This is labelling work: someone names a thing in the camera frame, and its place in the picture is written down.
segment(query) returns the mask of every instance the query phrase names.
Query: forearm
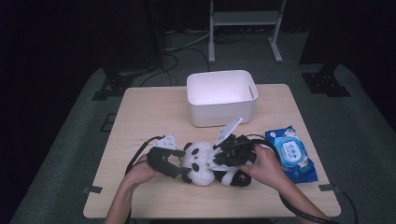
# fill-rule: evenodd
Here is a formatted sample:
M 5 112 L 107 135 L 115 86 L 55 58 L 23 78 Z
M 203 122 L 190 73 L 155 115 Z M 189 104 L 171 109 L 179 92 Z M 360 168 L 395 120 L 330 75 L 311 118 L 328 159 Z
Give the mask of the forearm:
M 293 207 L 307 213 L 314 217 L 321 217 L 329 219 L 323 212 L 321 212 L 291 181 L 288 181 L 279 193 L 289 202 Z M 316 223 L 305 218 L 298 217 L 302 223 Z
M 105 223 L 124 223 L 126 218 L 131 211 L 131 203 L 134 194 L 134 190 L 138 184 L 128 185 L 121 183 L 117 190 L 116 196 L 114 197 L 113 203 L 108 210 Z

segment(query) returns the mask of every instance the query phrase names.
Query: panda plush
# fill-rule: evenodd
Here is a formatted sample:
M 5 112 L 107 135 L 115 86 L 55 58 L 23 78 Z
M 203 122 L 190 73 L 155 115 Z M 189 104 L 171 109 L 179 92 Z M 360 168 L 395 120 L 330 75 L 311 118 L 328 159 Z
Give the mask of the panda plush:
M 207 142 L 188 143 L 184 146 L 186 154 L 181 166 L 191 171 L 181 178 L 186 183 L 207 186 L 215 179 L 225 186 L 246 187 L 251 177 L 236 167 L 217 165 L 213 162 L 220 148 L 216 150 Z
M 207 160 L 213 151 L 207 142 L 188 143 L 184 146 L 185 155 L 181 166 L 191 169 L 187 175 L 181 175 L 186 183 L 194 183 L 199 186 L 207 186 L 215 180 L 213 171 L 209 170 Z

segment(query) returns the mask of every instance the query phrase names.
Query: wet wipes pack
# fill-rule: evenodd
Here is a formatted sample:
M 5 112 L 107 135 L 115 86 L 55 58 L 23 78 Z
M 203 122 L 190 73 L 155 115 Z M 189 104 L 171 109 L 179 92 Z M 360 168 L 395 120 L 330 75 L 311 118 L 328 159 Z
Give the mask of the wet wipes pack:
M 293 183 L 318 181 L 315 165 L 309 159 L 303 142 L 291 126 L 267 131 L 265 138 L 276 147 L 283 170 Z

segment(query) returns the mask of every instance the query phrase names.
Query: white plastic bin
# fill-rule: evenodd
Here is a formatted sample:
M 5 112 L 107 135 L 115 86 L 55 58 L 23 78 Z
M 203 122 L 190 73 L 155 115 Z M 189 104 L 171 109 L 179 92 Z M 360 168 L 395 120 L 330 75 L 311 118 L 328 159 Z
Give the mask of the white plastic bin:
M 249 72 L 232 70 L 189 75 L 187 95 L 192 124 L 210 127 L 226 125 L 239 117 L 241 123 L 249 122 L 259 94 Z

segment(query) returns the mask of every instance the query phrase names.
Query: gray carpet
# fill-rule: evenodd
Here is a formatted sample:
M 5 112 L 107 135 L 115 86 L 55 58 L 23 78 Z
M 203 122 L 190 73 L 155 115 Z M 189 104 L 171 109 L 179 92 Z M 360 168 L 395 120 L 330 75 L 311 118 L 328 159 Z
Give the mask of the gray carpet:
M 298 64 L 307 33 L 279 35 L 277 44 L 283 63 L 275 62 L 267 42 L 269 35 L 229 36 L 243 39 L 232 44 L 217 44 L 216 62 L 209 65 L 210 70 L 243 69 L 249 71 L 256 83 L 289 85 L 329 179 L 351 198 L 359 214 L 359 223 L 394 223 L 395 132 L 361 88 L 355 75 L 341 64 L 334 75 L 347 88 L 350 97 L 330 98 L 309 91 L 301 73 L 318 71 L 320 64 Z M 174 48 L 196 37 L 172 34 L 167 39 L 167 45 Z M 177 66 L 169 71 L 172 77 L 163 73 L 144 85 L 183 86 L 188 75 L 207 72 L 206 58 L 191 49 L 198 49 L 207 56 L 205 43 L 174 52 L 172 55 L 177 58 Z M 163 67 L 175 65 L 174 57 L 165 57 Z M 136 78 L 133 85 L 140 86 L 150 75 Z M 82 211 L 88 197 L 83 191 L 92 184 L 109 136 L 109 133 L 100 130 L 106 116 L 117 113 L 121 102 L 121 97 L 92 100 L 105 78 L 101 69 L 92 74 L 12 223 L 103 222 L 102 219 L 85 218 Z M 341 193 L 337 194 L 337 199 L 342 214 L 334 220 L 353 223 L 351 204 Z M 295 218 L 271 220 L 275 223 L 298 223 Z

